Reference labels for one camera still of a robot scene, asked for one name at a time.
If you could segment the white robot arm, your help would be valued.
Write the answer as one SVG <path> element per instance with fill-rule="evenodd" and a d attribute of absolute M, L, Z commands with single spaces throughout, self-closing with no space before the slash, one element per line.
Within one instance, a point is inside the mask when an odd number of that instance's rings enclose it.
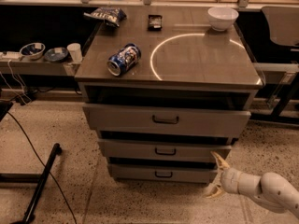
<path fill-rule="evenodd" d="M 299 191 L 286 178 L 277 173 L 244 173 L 231 167 L 216 151 L 211 155 L 222 173 L 221 183 L 207 195 L 208 198 L 216 198 L 223 192 L 238 194 L 274 213 L 290 211 L 299 218 Z"/>

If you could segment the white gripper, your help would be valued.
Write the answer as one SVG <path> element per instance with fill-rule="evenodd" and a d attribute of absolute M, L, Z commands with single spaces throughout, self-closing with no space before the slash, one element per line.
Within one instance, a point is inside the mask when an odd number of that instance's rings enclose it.
<path fill-rule="evenodd" d="M 208 199 L 218 198 L 224 192 L 241 194 L 240 180 L 244 173 L 235 168 L 230 168 L 229 163 L 216 151 L 212 151 L 211 154 L 215 158 L 218 168 L 223 172 L 221 174 L 221 185 L 214 186 L 206 197 Z"/>

